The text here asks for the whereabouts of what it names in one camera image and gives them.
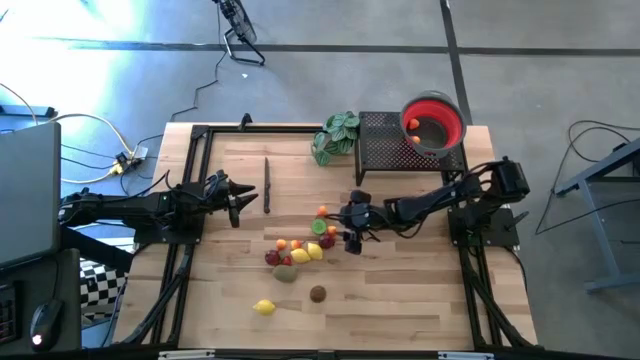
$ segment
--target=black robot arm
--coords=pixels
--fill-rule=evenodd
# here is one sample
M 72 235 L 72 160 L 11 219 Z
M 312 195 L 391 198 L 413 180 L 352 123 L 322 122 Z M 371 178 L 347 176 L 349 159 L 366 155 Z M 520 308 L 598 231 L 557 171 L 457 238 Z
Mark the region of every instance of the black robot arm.
M 169 172 L 145 191 L 133 196 L 107 196 L 90 193 L 88 188 L 64 197 L 60 202 L 60 225 L 73 227 L 98 220 L 121 220 L 123 224 L 141 231 L 157 229 L 162 232 L 182 232 L 193 227 L 198 215 L 218 210 L 229 212 L 233 227 L 240 225 L 240 211 L 257 194 L 239 196 L 255 189 L 253 185 L 240 185 L 219 170 L 199 183 L 178 184 L 171 187 Z M 167 191 L 144 195 L 164 180 Z
M 491 172 L 490 180 L 481 181 L 484 173 Z M 381 230 L 394 231 L 398 236 L 415 236 L 427 216 L 461 202 L 468 202 L 460 209 L 461 225 L 468 231 L 479 231 L 491 225 L 491 216 L 502 205 L 518 202 L 529 193 L 529 185 L 519 163 L 507 157 L 499 161 L 481 164 L 454 181 L 421 196 L 386 199 L 383 206 L 371 205 L 371 195 L 356 190 L 351 201 L 342 207 L 340 214 L 330 215 L 339 220 L 350 232 L 345 233 L 345 250 L 359 254 L 362 250 L 362 234 Z M 408 230 L 417 228 L 407 234 Z

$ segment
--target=computer mouse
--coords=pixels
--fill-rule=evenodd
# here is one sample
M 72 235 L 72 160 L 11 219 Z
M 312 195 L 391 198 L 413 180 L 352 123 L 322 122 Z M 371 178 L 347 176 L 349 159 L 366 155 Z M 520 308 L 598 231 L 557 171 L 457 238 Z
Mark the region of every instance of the computer mouse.
M 51 299 L 33 312 L 29 334 L 34 351 L 47 351 L 58 341 L 63 305 L 61 300 Z

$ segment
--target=knife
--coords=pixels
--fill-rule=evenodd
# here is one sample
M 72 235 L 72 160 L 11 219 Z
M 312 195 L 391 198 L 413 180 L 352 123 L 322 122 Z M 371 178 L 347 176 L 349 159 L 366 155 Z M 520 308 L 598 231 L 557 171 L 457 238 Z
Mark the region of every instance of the knife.
M 269 172 L 269 159 L 264 158 L 264 213 L 268 214 L 271 212 L 269 209 L 269 200 L 271 191 L 271 173 Z

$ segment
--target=white cable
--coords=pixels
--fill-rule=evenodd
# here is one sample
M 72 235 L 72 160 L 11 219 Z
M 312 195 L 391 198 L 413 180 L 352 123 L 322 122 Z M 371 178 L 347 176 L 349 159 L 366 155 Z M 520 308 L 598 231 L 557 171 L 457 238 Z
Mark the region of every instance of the white cable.
M 60 179 L 60 181 L 62 182 L 66 182 L 66 183 L 71 183 L 71 184 L 91 184 L 94 182 L 98 182 L 98 181 L 102 181 L 106 178 L 108 178 L 111 175 L 111 172 L 108 172 L 106 174 L 104 174 L 104 176 L 101 176 L 97 179 L 91 179 L 91 180 L 69 180 L 69 179 Z
M 35 122 L 36 125 L 40 125 L 38 123 L 38 119 L 36 118 L 36 114 L 33 112 L 33 109 L 31 108 L 31 106 L 29 106 L 29 103 L 27 103 L 27 101 L 22 98 L 22 96 L 18 95 L 18 93 L 16 93 L 15 91 L 11 90 L 7 85 L 5 85 L 3 83 L 0 83 L 0 86 L 2 86 L 3 88 L 9 90 L 10 93 L 15 95 L 18 99 L 20 99 L 20 101 L 22 101 L 29 108 L 29 111 L 31 111 L 31 117 L 33 118 L 33 122 Z
M 76 114 L 66 114 L 66 115 L 60 115 L 60 116 L 56 116 L 53 119 L 49 120 L 49 121 L 59 121 L 65 118 L 70 118 L 70 117 L 89 117 L 95 120 L 100 120 L 103 123 L 109 125 L 109 127 L 111 128 L 111 130 L 113 130 L 113 132 L 116 134 L 116 136 L 118 137 L 118 139 L 120 140 L 120 142 L 122 143 L 122 146 L 124 146 L 125 150 L 127 150 L 127 152 L 129 153 L 129 157 L 133 156 L 133 151 L 131 151 L 131 149 L 129 149 L 129 147 L 127 146 L 127 143 L 124 141 L 124 139 L 122 138 L 122 135 L 120 135 L 120 133 L 118 132 L 118 130 L 116 130 L 115 126 L 113 126 L 113 124 L 111 124 L 111 122 L 105 118 L 101 118 L 100 116 L 97 115 L 91 115 L 91 114 L 82 114 L 82 113 L 76 113 Z

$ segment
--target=computer monitor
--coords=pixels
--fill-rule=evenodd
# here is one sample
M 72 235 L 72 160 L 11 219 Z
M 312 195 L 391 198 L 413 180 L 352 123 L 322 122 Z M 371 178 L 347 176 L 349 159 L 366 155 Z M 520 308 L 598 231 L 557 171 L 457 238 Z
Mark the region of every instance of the computer monitor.
M 0 135 L 0 269 L 60 247 L 60 125 Z

